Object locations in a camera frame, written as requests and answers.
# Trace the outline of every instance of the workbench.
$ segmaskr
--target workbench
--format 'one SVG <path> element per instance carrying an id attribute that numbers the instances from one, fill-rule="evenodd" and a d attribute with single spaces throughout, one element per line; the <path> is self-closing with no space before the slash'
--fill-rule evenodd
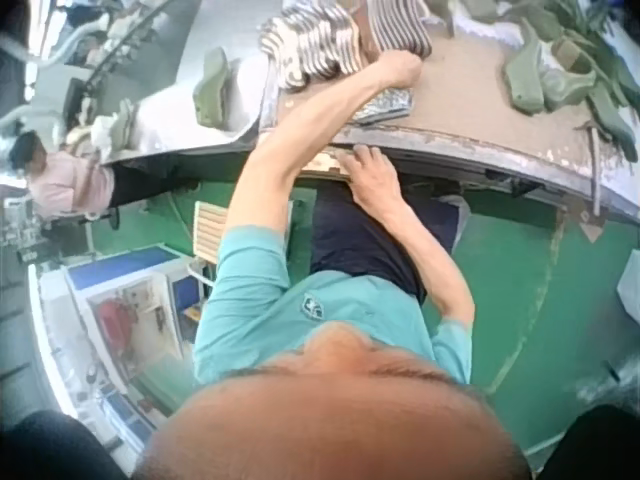
<path id="1" fill-rule="evenodd" d="M 466 24 L 471 23 L 475 22 L 467 19 Z M 514 49 L 490 38 L 491 28 L 478 27 L 485 36 L 458 29 L 455 38 L 448 38 L 443 26 L 429 26 L 433 53 L 425 60 L 414 88 L 411 114 L 371 126 L 347 125 L 333 143 L 379 146 L 398 170 L 406 173 L 455 179 L 559 206 L 565 205 L 565 195 L 591 202 L 594 176 L 590 137 L 581 128 L 592 118 L 586 102 L 535 116 L 511 108 L 502 66 Z M 616 48 L 627 60 L 632 58 L 630 69 L 637 75 L 640 49 L 622 29 L 617 30 L 622 40 Z M 288 94 L 278 89 L 272 69 L 260 134 L 267 134 L 292 108 L 327 85 L 312 84 L 300 93 Z M 631 119 L 629 109 L 624 110 L 625 119 Z M 631 124 L 636 136 L 640 135 L 637 122 Z M 316 159 L 304 174 L 342 177 L 337 163 L 327 157 Z M 608 217 L 640 221 L 637 166 L 604 142 L 600 142 L 600 165 L 600 203 L 609 210 Z"/>
<path id="2" fill-rule="evenodd" d="M 183 51 L 176 84 L 141 102 L 132 148 L 141 154 L 249 151 L 258 137 L 268 134 L 293 107 L 326 88 L 326 84 L 311 85 L 289 95 L 278 89 L 273 64 L 264 67 L 268 71 L 263 75 L 256 57 L 260 56 L 258 27 L 279 15 L 283 3 L 286 6 L 291 2 L 245 0 L 238 9 L 231 0 L 203 0 Z M 478 24 L 459 14 L 455 22 L 458 28 L 453 39 L 447 38 L 444 26 L 428 25 L 433 54 L 425 60 L 409 117 L 367 127 L 347 125 L 333 143 L 377 145 L 403 172 L 455 179 L 554 205 L 565 205 L 564 197 L 571 195 L 584 199 L 590 208 L 594 188 L 589 135 L 577 130 L 591 119 L 586 104 L 532 117 L 513 110 L 502 66 L 514 51 L 510 46 L 513 37 L 520 41 L 518 27 Z M 614 32 L 609 40 L 640 83 L 640 48 L 616 25 Z M 232 129 L 235 131 L 200 127 L 195 124 L 193 106 L 187 108 L 190 92 L 201 75 L 202 59 L 213 46 L 222 46 L 229 60 L 237 62 L 245 73 L 259 72 L 244 75 L 232 87 L 229 102 L 242 110 L 234 114 L 238 124 Z M 623 110 L 623 118 L 640 136 L 630 109 Z M 256 111 L 258 128 L 248 128 L 245 120 L 253 119 Z M 607 218 L 639 222 L 638 167 L 609 144 L 600 142 L 600 150 L 600 202 L 608 210 Z M 304 174 L 342 176 L 335 161 L 322 159 L 315 159 Z"/>

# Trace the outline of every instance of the woman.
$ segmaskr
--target woman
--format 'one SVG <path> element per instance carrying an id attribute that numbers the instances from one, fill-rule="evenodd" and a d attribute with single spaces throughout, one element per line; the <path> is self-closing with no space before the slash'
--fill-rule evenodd
<path id="1" fill-rule="evenodd" d="M 99 214 L 193 184 L 189 179 L 160 178 L 119 163 L 100 165 L 95 157 L 76 157 L 64 150 L 47 153 L 33 131 L 16 139 L 9 163 L 14 170 L 25 172 L 38 213 L 45 218 Z"/>

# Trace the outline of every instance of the logo on shirt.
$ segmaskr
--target logo on shirt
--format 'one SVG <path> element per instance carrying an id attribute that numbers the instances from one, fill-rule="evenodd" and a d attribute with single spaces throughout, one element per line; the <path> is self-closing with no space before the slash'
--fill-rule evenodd
<path id="1" fill-rule="evenodd" d="M 322 308 L 320 302 L 308 293 L 304 294 L 302 311 L 314 320 L 324 320 L 324 308 Z"/>

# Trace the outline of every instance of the blue panel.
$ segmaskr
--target blue panel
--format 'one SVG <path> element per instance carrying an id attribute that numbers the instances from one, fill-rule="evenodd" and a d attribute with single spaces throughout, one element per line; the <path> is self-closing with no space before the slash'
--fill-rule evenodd
<path id="1" fill-rule="evenodd" d="M 69 276 L 77 290 L 99 285 L 129 273 L 144 270 L 178 258 L 160 247 L 143 248 L 115 257 L 103 258 L 86 265 L 72 267 Z"/>
<path id="2" fill-rule="evenodd" d="M 176 312 L 182 313 L 185 308 L 200 301 L 200 289 L 198 281 L 193 277 L 185 277 L 173 283 L 173 298 Z"/>
<path id="3" fill-rule="evenodd" d="M 131 407 L 119 392 L 115 392 L 114 394 L 109 395 L 107 397 L 107 402 L 109 403 L 109 405 L 111 405 L 118 417 L 120 417 L 120 420 L 122 420 L 123 422 L 129 420 L 129 418 L 133 415 L 133 410 L 131 410 Z"/>
<path id="4" fill-rule="evenodd" d="M 129 428 L 133 432 L 133 434 L 140 439 L 140 441 L 146 445 L 151 438 L 151 434 L 153 431 L 151 427 L 149 427 L 142 420 L 136 420 L 129 425 Z"/>

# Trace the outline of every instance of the green floor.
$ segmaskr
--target green floor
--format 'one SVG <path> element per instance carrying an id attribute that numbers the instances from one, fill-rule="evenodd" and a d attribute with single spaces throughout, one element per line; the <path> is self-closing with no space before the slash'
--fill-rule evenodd
<path id="1" fill-rule="evenodd" d="M 191 225 L 194 200 L 227 205 L 233 185 L 207 183 L 175 197 Z M 314 192 L 296 189 L 290 244 L 293 281 L 307 273 Z M 605 374 L 640 346 L 615 287 L 631 250 L 633 226 L 608 223 L 595 244 L 556 210 L 492 192 L 466 195 L 473 215 L 455 252 L 477 305 L 473 383 L 484 391 L 523 448 L 562 432 L 586 406 L 580 381 Z M 157 242 L 191 253 L 168 198 L 147 213 L 126 211 L 118 232 L 93 226 L 96 249 L 116 253 Z M 427 308 L 427 323 L 437 321 Z"/>

